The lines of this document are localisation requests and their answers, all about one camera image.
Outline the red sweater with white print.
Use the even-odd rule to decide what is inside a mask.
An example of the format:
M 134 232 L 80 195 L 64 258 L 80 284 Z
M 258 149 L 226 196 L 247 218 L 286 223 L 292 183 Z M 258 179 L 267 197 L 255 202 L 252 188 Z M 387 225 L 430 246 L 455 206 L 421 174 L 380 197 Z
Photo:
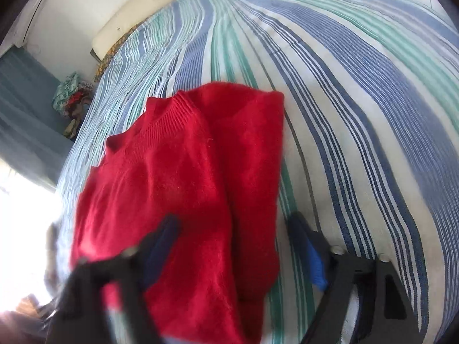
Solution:
M 195 343 L 259 343 L 279 274 L 283 103 L 280 92 L 226 82 L 150 98 L 90 171 L 72 262 L 113 257 L 173 214 L 180 234 L 144 293 L 156 327 Z

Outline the pile of colourful clothes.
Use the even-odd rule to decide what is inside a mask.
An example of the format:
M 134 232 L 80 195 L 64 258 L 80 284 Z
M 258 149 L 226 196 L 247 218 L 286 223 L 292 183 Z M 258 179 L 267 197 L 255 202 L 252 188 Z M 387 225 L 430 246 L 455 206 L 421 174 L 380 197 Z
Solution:
M 93 84 L 78 72 L 71 73 L 61 82 L 52 99 L 52 106 L 61 116 L 70 119 L 63 135 L 75 140 L 93 99 Z

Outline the striped blue green bedspread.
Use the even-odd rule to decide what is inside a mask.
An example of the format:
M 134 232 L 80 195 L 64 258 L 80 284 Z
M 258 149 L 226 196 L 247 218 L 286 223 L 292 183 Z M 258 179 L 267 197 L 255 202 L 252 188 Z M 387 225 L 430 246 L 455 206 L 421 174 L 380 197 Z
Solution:
M 58 275 L 75 207 L 106 139 L 150 96 L 212 81 L 285 96 L 276 248 L 265 343 L 296 343 L 319 294 L 285 229 L 300 211 L 328 241 L 397 266 L 425 343 L 458 313 L 458 32 L 409 0 L 176 0 L 124 42 L 58 182 Z

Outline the teal curtain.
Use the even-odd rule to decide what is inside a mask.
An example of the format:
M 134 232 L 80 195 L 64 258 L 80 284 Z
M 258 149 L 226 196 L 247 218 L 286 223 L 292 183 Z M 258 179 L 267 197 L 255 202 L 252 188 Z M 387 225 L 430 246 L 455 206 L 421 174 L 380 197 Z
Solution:
M 73 142 L 52 106 L 58 79 L 23 48 L 1 56 L 1 160 L 54 191 Z

